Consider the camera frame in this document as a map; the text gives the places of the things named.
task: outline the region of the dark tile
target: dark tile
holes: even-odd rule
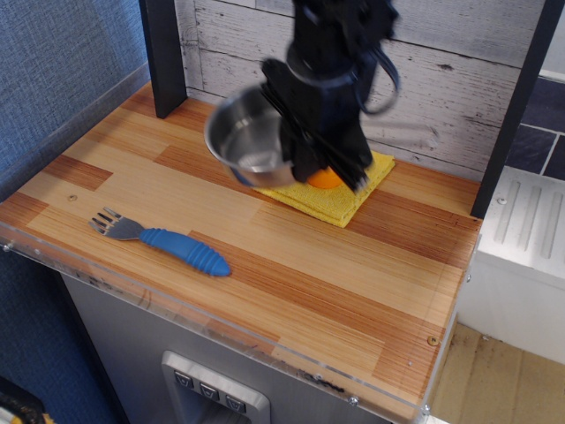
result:
[[[538,78],[522,123],[565,133],[565,83]]]
[[[554,144],[555,134],[520,125],[512,142],[506,164],[539,174]]]
[[[565,180],[565,136],[560,136],[557,140],[544,175]]]

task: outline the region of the blue fabric wall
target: blue fabric wall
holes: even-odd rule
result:
[[[135,91],[146,61],[137,0],[0,0],[0,201]],[[50,270],[0,251],[0,375],[57,424],[116,423],[61,296]]]
[[[37,396],[56,424],[118,423],[53,276],[4,252],[0,275],[0,375]]]
[[[0,0],[0,40],[0,185],[13,191],[109,110],[52,133],[147,59],[136,0]]]

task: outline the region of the screw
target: screw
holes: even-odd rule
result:
[[[430,346],[437,346],[440,343],[440,339],[437,338],[436,336],[430,336],[427,338],[427,343]]]

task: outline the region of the wooden tabletop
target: wooden tabletop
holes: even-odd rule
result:
[[[158,119],[144,87],[0,205],[0,236],[411,420],[477,240],[478,184],[399,162],[340,229],[227,177],[204,143],[213,108]],[[87,224],[103,206],[207,242],[231,276],[104,238]]]

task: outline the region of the black frame post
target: black frame post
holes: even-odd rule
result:
[[[174,0],[139,0],[157,117],[186,99],[185,71]]]
[[[533,91],[539,71],[546,58],[549,45],[554,37],[555,28],[559,22],[565,0],[546,0],[539,15],[538,25],[531,39],[530,48],[524,60],[524,66],[518,77],[514,94],[510,99],[506,116],[502,122],[501,131],[494,145],[491,158],[486,166],[485,175],[478,190],[471,215],[484,218],[494,190],[501,177],[504,163],[509,154],[510,146],[516,136],[531,92]]]

